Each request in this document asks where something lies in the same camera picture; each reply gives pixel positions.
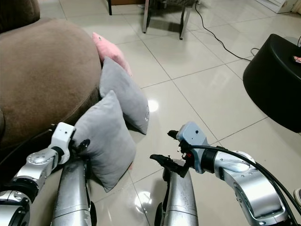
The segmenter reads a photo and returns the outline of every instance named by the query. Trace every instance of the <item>chair leg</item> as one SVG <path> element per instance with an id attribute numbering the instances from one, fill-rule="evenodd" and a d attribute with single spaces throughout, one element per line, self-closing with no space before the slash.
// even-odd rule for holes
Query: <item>chair leg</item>
<path id="1" fill-rule="evenodd" d="M 109 14 L 112 16 L 112 3 L 111 0 L 108 0 L 108 5 L 109 5 Z"/>
<path id="2" fill-rule="evenodd" d="M 183 10 L 182 10 L 182 16 L 181 16 L 181 24 L 183 24 L 183 27 L 182 27 L 182 31 L 181 31 L 181 35 L 180 35 L 180 39 L 183 40 L 183 36 L 184 36 L 184 33 L 185 33 L 185 30 L 186 30 L 186 27 L 187 27 L 187 23 L 188 23 L 188 19 L 189 19 L 189 16 L 190 16 L 190 12 L 191 12 L 191 7 L 187 7 L 186 9 L 186 17 L 185 17 L 185 21 L 183 23 L 183 18 L 184 18 L 184 12 L 185 12 L 185 8 L 186 7 L 183 7 Z"/>
<path id="3" fill-rule="evenodd" d="M 147 17 L 149 13 L 149 4 L 150 0 L 145 0 L 145 7 L 144 7 L 144 18 L 143 18 L 143 33 L 146 33 L 146 28 L 147 28 Z"/>

